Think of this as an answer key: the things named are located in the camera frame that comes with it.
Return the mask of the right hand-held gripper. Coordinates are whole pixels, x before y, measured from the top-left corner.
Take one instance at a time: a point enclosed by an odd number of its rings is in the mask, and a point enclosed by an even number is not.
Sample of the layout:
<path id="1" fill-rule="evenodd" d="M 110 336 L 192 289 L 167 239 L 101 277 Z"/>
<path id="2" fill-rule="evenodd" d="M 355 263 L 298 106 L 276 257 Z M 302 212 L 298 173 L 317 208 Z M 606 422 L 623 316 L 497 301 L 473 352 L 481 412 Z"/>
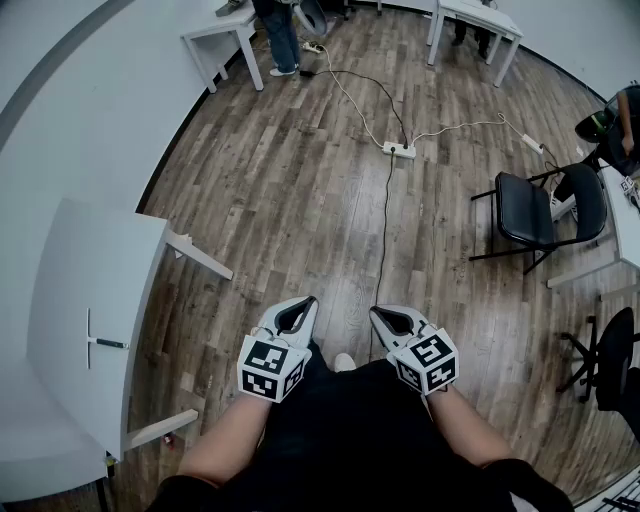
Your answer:
<path id="1" fill-rule="evenodd" d="M 374 331 L 387 351 L 398 378 L 427 396 L 459 377 L 459 352 L 445 329 L 427 329 L 424 315 L 400 305 L 376 305 L 369 311 Z"/>

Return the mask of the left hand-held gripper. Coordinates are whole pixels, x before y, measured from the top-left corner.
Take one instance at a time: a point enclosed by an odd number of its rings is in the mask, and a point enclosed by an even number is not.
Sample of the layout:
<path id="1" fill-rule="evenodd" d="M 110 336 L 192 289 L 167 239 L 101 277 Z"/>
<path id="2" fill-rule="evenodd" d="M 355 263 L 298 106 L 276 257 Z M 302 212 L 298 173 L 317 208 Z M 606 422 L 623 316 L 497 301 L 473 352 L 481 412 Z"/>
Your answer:
<path id="1" fill-rule="evenodd" d="M 296 347 L 309 345 L 318 310 L 315 297 L 295 297 L 263 313 L 259 326 L 283 340 L 262 335 L 244 337 L 237 361 L 240 392 L 274 403 L 281 403 L 290 394 L 303 379 L 312 356 L 308 348 Z"/>

